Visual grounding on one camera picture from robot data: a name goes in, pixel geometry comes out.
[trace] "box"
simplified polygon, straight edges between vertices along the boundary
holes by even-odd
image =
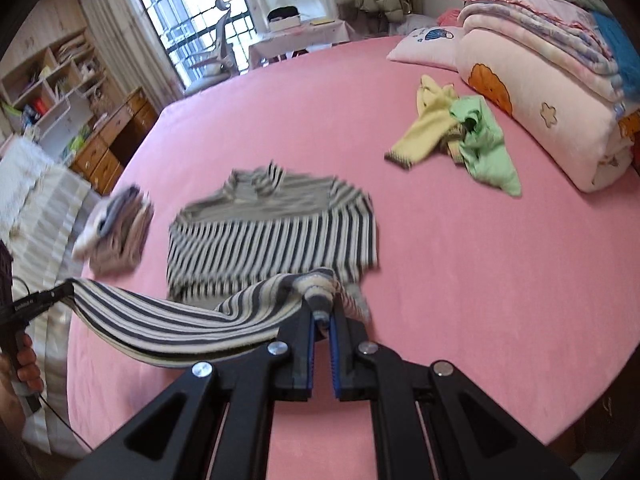
[[[290,18],[284,18],[282,20],[269,22],[269,30],[271,32],[278,32],[279,30],[298,27],[299,25],[300,25],[300,15],[297,15],[297,16],[291,16]]]

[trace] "window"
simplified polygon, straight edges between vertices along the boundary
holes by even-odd
[[[231,18],[226,24],[226,40],[233,44],[241,71],[247,70],[248,47],[256,33],[246,0],[231,3]],[[192,54],[207,50],[216,41],[216,23],[224,14],[216,0],[142,0],[160,41],[186,86],[203,75],[203,68],[192,69]]]

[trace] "chair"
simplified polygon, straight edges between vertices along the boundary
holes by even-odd
[[[226,10],[222,18],[216,23],[216,43],[212,49],[196,52],[187,58],[195,59],[194,63],[190,66],[191,69],[204,67],[204,75],[185,89],[185,97],[190,97],[207,88],[220,84],[239,73],[233,45],[226,42],[225,25],[231,16],[231,4],[225,0],[216,0],[216,8]]]

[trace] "pink bed sheet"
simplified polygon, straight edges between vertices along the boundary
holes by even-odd
[[[523,197],[473,181],[445,156],[404,172],[383,154],[416,117],[423,73],[472,91],[458,74],[392,63],[398,38],[309,54],[167,108],[118,183],[156,204],[142,265],[111,283],[163,298],[167,229],[233,168],[271,159],[338,174],[369,191],[380,270],[367,275],[370,335],[405,359],[445,358],[549,442],[606,389],[640,340],[640,179],[578,192],[536,142],[492,105]],[[319,345],[308,404],[279,404],[269,478],[370,479],[366,404],[332,399]],[[73,427],[97,445],[179,372],[120,354],[77,318],[69,343]]]

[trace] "yellow cloth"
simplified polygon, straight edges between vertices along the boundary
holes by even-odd
[[[449,113],[457,99],[453,85],[440,88],[431,77],[423,75],[417,95],[418,119],[385,158],[406,170],[425,159],[450,129],[460,125]]]

